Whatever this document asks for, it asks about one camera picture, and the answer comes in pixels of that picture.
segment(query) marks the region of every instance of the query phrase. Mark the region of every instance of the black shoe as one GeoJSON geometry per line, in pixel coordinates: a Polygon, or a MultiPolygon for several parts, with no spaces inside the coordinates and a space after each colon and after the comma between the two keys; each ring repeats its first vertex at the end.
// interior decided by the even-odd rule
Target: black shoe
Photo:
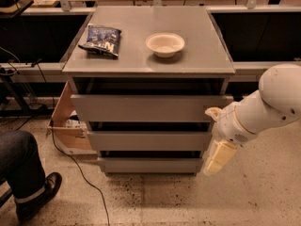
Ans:
{"type": "Polygon", "coordinates": [[[18,220],[26,222],[33,218],[41,207],[55,196],[61,183],[62,176],[58,172],[49,174],[45,180],[45,191],[41,195],[29,202],[16,203],[18,220]]]}

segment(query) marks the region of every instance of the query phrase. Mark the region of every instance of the cabinet top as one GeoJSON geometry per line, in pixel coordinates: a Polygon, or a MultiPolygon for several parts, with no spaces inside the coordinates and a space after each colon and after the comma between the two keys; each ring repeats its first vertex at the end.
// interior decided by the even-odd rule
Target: cabinet top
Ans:
{"type": "MultiPolygon", "coordinates": [[[[76,46],[64,73],[79,76],[234,74],[230,56],[205,7],[97,7],[90,23],[122,31],[119,58],[103,58],[76,46]],[[162,32],[184,38],[183,50],[170,58],[157,57],[146,46],[146,39],[162,32]]],[[[86,27],[78,44],[87,41],[87,32],[86,27]]]]}

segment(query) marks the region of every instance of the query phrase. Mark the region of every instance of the cardboard box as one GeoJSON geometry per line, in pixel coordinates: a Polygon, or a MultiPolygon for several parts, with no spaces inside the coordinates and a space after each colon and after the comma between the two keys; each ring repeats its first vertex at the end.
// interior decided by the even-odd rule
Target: cardboard box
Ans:
{"type": "Polygon", "coordinates": [[[67,128],[66,121],[69,119],[74,106],[71,103],[72,90],[67,82],[57,102],[52,119],[49,121],[48,130],[54,133],[55,144],[67,154],[91,154],[90,143],[87,139],[87,128],[67,128]]]}

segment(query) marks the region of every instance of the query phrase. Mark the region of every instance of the black cable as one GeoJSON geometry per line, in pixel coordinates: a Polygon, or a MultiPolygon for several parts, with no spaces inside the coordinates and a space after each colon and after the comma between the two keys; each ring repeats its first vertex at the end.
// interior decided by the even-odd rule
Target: black cable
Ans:
{"type": "MultiPolygon", "coordinates": [[[[41,74],[41,76],[43,77],[43,80],[44,80],[45,84],[47,85],[48,82],[47,82],[47,80],[46,80],[46,78],[45,78],[45,76],[44,76],[43,71],[42,71],[41,68],[40,68],[40,65],[39,65],[40,61],[41,61],[41,59],[38,59],[38,61],[34,62],[33,64],[35,64],[35,65],[38,66],[38,68],[39,68],[39,70],[40,70],[40,74],[41,74]]],[[[53,109],[55,109],[55,97],[52,96],[52,99],[53,99],[53,109]]]]}
{"type": "Polygon", "coordinates": [[[16,120],[18,120],[18,119],[19,119],[19,117],[14,118],[14,119],[12,119],[11,121],[6,121],[6,122],[4,122],[4,123],[0,123],[0,126],[10,124],[10,123],[12,123],[12,122],[14,122],[14,121],[16,121],[16,120]]]}
{"type": "Polygon", "coordinates": [[[80,170],[80,172],[81,172],[82,177],[84,178],[84,180],[85,180],[90,186],[94,187],[96,190],[98,190],[98,191],[101,193],[102,199],[103,199],[104,210],[105,210],[105,213],[106,213],[106,216],[107,216],[107,225],[110,226],[109,213],[108,213],[108,211],[107,211],[107,207],[106,207],[106,203],[105,203],[105,199],[104,199],[103,192],[102,192],[98,187],[96,187],[94,184],[92,184],[92,183],[86,178],[86,176],[84,175],[84,173],[83,173],[81,167],[79,166],[78,162],[77,162],[72,156],[70,156],[69,154],[63,152],[62,150],[60,150],[60,149],[56,146],[56,143],[55,143],[55,136],[54,136],[53,121],[51,122],[51,133],[52,133],[52,138],[53,138],[53,142],[54,142],[54,145],[55,145],[56,149],[57,149],[59,152],[61,152],[61,153],[65,154],[66,156],[68,156],[70,159],[72,159],[73,162],[74,162],[74,163],[76,164],[76,166],[78,167],[78,169],[80,170]]]}
{"type": "Polygon", "coordinates": [[[17,1],[16,0],[12,0],[12,1],[15,3],[16,8],[19,10],[20,6],[18,5],[17,1]]]}
{"type": "Polygon", "coordinates": [[[16,73],[18,73],[18,71],[14,71],[12,73],[0,73],[0,74],[3,75],[3,76],[12,76],[12,75],[14,75],[16,73]]]}
{"type": "MultiPolygon", "coordinates": [[[[38,60],[38,61],[36,62],[36,65],[38,66],[38,68],[39,68],[39,70],[40,70],[40,73],[41,73],[41,75],[42,75],[42,77],[43,77],[45,83],[47,84],[47,81],[46,81],[46,78],[45,78],[45,76],[44,76],[44,73],[43,73],[42,70],[40,69],[39,62],[40,62],[40,61],[38,60]]],[[[55,97],[52,96],[52,98],[53,98],[53,105],[54,105],[54,107],[55,107],[55,97]]],[[[72,156],[70,156],[69,154],[63,152],[62,150],[60,150],[60,149],[56,146],[56,143],[55,143],[55,136],[54,136],[54,127],[53,127],[53,123],[54,123],[53,120],[51,120],[51,132],[52,132],[52,138],[53,138],[53,142],[54,142],[54,145],[55,145],[56,149],[57,149],[59,152],[61,152],[61,153],[65,154],[66,156],[68,156],[70,159],[72,159],[73,162],[74,162],[74,163],[76,164],[76,166],[78,167],[78,169],[80,170],[80,172],[81,172],[81,174],[82,174],[84,180],[85,180],[90,186],[94,187],[95,189],[97,189],[97,190],[101,193],[102,198],[103,198],[103,206],[104,206],[105,213],[106,213],[106,216],[107,216],[107,225],[110,226],[109,213],[108,213],[108,211],[107,211],[107,207],[106,207],[106,204],[105,204],[105,199],[104,199],[104,195],[103,195],[102,191],[101,191],[98,187],[96,187],[95,185],[93,185],[90,181],[87,180],[87,178],[86,178],[86,176],[84,175],[84,173],[83,173],[81,167],[79,166],[79,164],[77,163],[77,161],[76,161],[72,156]]]]}
{"type": "Polygon", "coordinates": [[[20,125],[17,129],[15,129],[15,130],[20,130],[21,127],[23,127],[23,126],[24,126],[26,123],[28,123],[31,119],[32,119],[32,117],[27,118],[27,120],[26,120],[22,125],[20,125]]]}
{"type": "Polygon", "coordinates": [[[257,52],[258,52],[258,50],[259,50],[259,47],[260,47],[260,45],[261,45],[261,41],[263,40],[263,36],[264,36],[264,34],[265,34],[265,31],[266,31],[266,29],[267,29],[267,27],[268,27],[270,21],[271,21],[271,15],[268,15],[268,19],[267,19],[267,21],[266,21],[266,23],[265,23],[265,25],[264,25],[264,29],[263,29],[263,31],[262,31],[262,33],[261,33],[260,39],[259,39],[259,41],[258,41],[258,43],[257,43],[257,45],[256,45],[256,48],[255,48],[255,51],[254,51],[254,53],[253,53],[254,55],[256,55],[257,52]]]}
{"type": "Polygon", "coordinates": [[[16,67],[14,67],[11,63],[8,63],[8,64],[11,66],[12,69],[15,70],[14,73],[20,74],[16,67]]]}

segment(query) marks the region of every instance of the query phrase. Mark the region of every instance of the person's leg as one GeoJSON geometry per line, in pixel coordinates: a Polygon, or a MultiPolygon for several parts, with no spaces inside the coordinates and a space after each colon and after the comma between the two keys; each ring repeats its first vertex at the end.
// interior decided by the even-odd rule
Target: person's leg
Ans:
{"type": "Polygon", "coordinates": [[[0,178],[17,199],[37,197],[44,190],[45,173],[35,138],[25,131],[0,134],[0,178]]]}
{"type": "Polygon", "coordinates": [[[23,131],[0,133],[0,178],[11,186],[20,222],[33,218],[60,188],[62,177],[45,178],[34,137],[23,131]]]}

